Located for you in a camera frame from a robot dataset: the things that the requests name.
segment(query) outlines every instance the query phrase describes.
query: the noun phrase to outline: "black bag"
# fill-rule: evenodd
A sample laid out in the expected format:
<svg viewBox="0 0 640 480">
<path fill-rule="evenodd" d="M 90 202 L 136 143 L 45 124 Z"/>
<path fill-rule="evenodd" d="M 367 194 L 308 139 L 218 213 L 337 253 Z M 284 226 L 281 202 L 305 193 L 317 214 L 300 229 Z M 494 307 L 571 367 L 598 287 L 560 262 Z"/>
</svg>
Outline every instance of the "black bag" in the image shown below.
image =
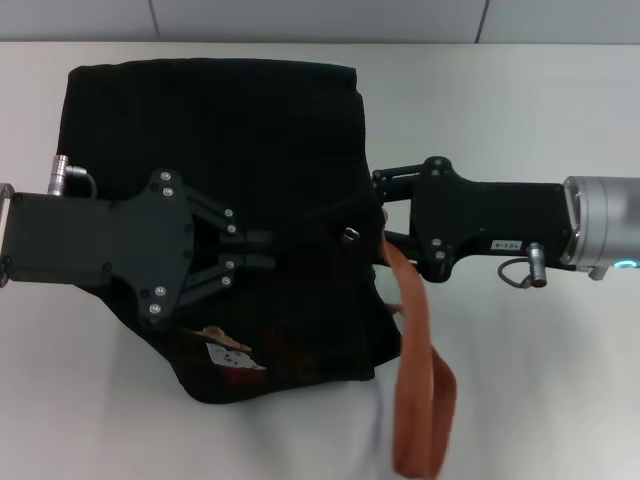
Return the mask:
<svg viewBox="0 0 640 480">
<path fill-rule="evenodd" d="M 202 402 L 372 378 L 398 355 L 400 337 L 373 283 L 383 217 L 364 143 L 350 68 L 188 59 L 74 70 L 58 153 L 94 176 L 99 198 L 132 197 L 153 170 L 174 169 L 233 207 L 242 228 L 285 242 L 275 271 L 240 275 L 176 311 L 168 333 L 140 326 L 125 285 L 89 291 Z M 350 246 L 340 242 L 347 227 L 360 234 Z M 215 246 L 197 235 L 194 251 L 194 269 L 215 260 Z"/>
</svg>

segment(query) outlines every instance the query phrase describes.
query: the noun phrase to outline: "orange strap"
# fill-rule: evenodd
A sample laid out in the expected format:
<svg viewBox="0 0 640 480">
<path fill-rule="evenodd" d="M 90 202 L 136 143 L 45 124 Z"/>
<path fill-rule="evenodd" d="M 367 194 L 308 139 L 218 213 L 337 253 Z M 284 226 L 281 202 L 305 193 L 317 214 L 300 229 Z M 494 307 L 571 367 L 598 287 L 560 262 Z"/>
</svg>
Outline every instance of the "orange strap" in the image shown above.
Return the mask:
<svg viewBox="0 0 640 480">
<path fill-rule="evenodd" d="M 449 442 L 456 379 L 431 345 L 422 278 L 384 235 L 382 250 L 400 286 L 406 322 L 395 392 L 394 468 L 407 478 L 433 480 L 442 468 Z"/>
</svg>

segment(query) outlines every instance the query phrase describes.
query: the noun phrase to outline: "black metal plate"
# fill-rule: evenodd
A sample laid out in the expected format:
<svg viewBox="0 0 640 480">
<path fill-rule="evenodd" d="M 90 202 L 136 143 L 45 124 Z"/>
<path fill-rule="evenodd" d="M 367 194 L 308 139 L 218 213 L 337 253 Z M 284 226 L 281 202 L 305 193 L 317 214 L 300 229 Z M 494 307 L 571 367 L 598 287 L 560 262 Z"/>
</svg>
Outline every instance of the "black metal plate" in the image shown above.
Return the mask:
<svg viewBox="0 0 640 480">
<path fill-rule="evenodd" d="M 547 259 L 558 260 L 571 226 L 562 185 L 472 182 L 446 158 L 431 157 L 411 201 L 410 229 L 424 254 L 420 273 L 444 282 L 461 258 L 524 256 L 531 242 L 544 246 Z"/>
<path fill-rule="evenodd" d="M 162 172 L 171 178 L 163 180 Z M 117 277 L 136 292 L 140 317 L 157 323 L 176 304 L 191 264 L 193 236 L 180 176 L 158 170 L 142 193 L 121 202 L 15 195 L 2 257 L 16 281 L 90 287 Z M 156 295 L 156 287 L 166 293 Z M 153 304 L 158 313 L 150 312 Z"/>
</svg>

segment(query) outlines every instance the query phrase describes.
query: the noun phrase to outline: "wall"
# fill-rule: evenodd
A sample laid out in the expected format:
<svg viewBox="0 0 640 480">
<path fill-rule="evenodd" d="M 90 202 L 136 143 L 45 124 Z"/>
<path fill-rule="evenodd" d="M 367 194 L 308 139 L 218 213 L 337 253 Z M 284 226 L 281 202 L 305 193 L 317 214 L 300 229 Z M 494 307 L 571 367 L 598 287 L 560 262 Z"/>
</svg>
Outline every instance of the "wall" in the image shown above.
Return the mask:
<svg viewBox="0 0 640 480">
<path fill-rule="evenodd" d="M 3 0 L 0 40 L 640 43 L 635 0 Z"/>
<path fill-rule="evenodd" d="M 66 75 L 159 57 L 265 57 L 358 69 L 372 169 L 441 154 L 485 181 L 640 177 L 640 50 L 558 46 L 0 44 L 0 179 L 43 192 Z M 407 206 L 389 208 L 407 228 Z M 499 282 L 497 259 L 428 285 L 459 382 L 443 480 L 637 479 L 638 272 Z M 398 292 L 388 272 L 380 291 Z M 169 366 L 65 286 L 0 291 L 0 477 L 389 479 L 397 362 L 366 383 L 230 406 L 191 400 Z"/>
</svg>

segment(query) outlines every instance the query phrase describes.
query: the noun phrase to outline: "tag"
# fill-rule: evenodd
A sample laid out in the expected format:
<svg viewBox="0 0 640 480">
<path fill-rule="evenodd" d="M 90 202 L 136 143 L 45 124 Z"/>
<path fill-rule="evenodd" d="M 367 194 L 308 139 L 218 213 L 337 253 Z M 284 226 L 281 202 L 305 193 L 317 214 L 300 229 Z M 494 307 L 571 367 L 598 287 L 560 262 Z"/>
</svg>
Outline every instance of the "tag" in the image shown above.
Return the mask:
<svg viewBox="0 0 640 480">
<path fill-rule="evenodd" d="M 211 361 L 216 365 L 227 368 L 243 368 L 250 370 L 266 370 L 262 365 L 258 365 L 244 352 L 237 350 L 227 350 L 217 343 L 207 343 L 207 350 Z"/>
<path fill-rule="evenodd" d="M 522 242 L 519 240 L 494 240 L 491 244 L 491 250 L 506 250 L 508 252 L 518 252 L 522 248 Z"/>
</svg>

